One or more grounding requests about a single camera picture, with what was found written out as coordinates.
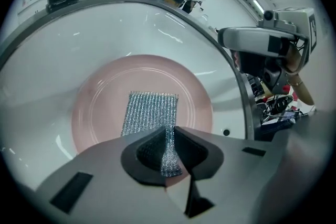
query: white basin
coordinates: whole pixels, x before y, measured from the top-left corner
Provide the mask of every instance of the white basin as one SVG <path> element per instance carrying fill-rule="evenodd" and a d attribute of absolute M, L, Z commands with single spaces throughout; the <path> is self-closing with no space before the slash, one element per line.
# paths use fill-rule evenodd
<path fill-rule="evenodd" d="M 76 154 L 71 113 L 83 83 L 105 64 L 157 55 L 194 73 L 210 97 L 212 132 L 245 138 L 235 74 L 217 48 L 175 15 L 141 3 L 80 9 L 26 38 L 0 72 L 2 153 L 14 178 L 36 189 Z"/>

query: metal scrubber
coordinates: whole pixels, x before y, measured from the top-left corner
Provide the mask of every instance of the metal scrubber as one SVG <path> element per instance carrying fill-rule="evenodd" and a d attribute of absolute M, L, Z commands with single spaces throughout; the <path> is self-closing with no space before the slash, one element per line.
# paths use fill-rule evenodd
<path fill-rule="evenodd" d="M 121 136 L 160 126 L 166 127 L 166 150 L 161 174 L 173 177 L 182 174 L 174 146 L 176 106 L 179 96 L 170 93 L 130 92 Z"/>

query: pink plate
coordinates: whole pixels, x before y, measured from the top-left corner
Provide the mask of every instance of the pink plate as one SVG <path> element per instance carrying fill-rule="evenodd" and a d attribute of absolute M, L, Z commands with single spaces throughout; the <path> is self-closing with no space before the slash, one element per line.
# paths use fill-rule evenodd
<path fill-rule="evenodd" d="M 130 91 L 178 94 L 176 125 L 212 130 L 212 106 L 203 85 L 181 64 L 154 55 L 119 58 L 81 87 L 72 112 L 78 153 L 120 137 Z"/>

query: black rectangle slot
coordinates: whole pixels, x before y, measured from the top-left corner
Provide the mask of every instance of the black rectangle slot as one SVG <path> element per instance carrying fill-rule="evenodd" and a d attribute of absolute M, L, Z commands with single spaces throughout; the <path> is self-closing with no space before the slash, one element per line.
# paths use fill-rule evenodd
<path fill-rule="evenodd" d="M 86 186 L 92 179 L 92 175 L 78 172 L 73 178 L 65 184 L 65 186 L 50 201 L 52 205 L 57 207 L 64 213 L 69 213 Z"/>
<path fill-rule="evenodd" d="M 253 147 L 245 147 L 245 148 L 243 148 L 243 151 L 246 152 L 246 153 L 249 153 L 249 154 L 260 156 L 260 157 L 263 157 L 266 153 L 266 151 L 259 150 L 257 148 L 253 148 Z"/>

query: ceiling light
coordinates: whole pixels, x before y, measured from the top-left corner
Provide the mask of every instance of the ceiling light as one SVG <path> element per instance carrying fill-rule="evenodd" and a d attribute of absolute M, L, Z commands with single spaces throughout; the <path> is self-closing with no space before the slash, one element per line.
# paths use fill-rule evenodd
<path fill-rule="evenodd" d="M 253 0 L 254 4 L 260 9 L 260 11 L 264 14 L 264 9 L 261 7 L 261 5 L 258 3 L 258 1 Z"/>

